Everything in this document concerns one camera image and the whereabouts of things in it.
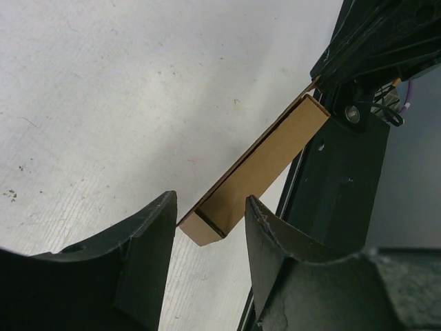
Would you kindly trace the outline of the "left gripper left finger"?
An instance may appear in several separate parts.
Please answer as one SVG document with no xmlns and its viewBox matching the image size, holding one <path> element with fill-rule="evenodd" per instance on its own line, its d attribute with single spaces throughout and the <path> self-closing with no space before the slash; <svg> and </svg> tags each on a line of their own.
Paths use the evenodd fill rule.
<svg viewBox="0 0 441 331">
<path fill-rule="evenodd" d="M 1 251 L 2 330 L 157 330 L 176 229 L 167 191 L 62 251 Z"/>
</svg>

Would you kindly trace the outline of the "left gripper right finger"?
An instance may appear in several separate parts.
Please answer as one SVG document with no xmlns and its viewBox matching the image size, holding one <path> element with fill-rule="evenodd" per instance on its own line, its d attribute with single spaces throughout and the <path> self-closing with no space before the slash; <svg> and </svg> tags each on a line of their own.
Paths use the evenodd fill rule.
<svg viewBox="0 0 441 331">
<path fill-rule="evenodd" d="M 262 330 L 439 330 L 440 251 L 345 254 L 245 202 L 255 320 Z"/>
</svg>

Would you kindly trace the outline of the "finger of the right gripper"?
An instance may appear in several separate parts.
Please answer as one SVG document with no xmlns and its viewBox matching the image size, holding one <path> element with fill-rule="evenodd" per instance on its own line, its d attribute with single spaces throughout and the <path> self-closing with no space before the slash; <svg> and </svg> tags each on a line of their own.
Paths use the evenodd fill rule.
<svg viewBox="0 0 441 331">
<path fill-rule="evenodd" d="M 351 81 L 373 90 L 440 65 L 440 1 L 344 1 L 310 75 L 321 92 Z"/>
</svg>

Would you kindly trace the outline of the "brown cardboard box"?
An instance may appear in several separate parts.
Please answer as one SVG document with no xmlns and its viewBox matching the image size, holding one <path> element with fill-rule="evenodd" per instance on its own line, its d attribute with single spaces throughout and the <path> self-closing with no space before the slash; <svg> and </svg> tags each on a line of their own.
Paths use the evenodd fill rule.
<svg viewBox="0 0 441 331">
<path fill-rule="evenodd" d="M 244 217 L 248 196 L 261 197 L 330 117 L 310 92 L 313 80 L 178 222 L 197 245 L 224 239 Z"/>
</svg>

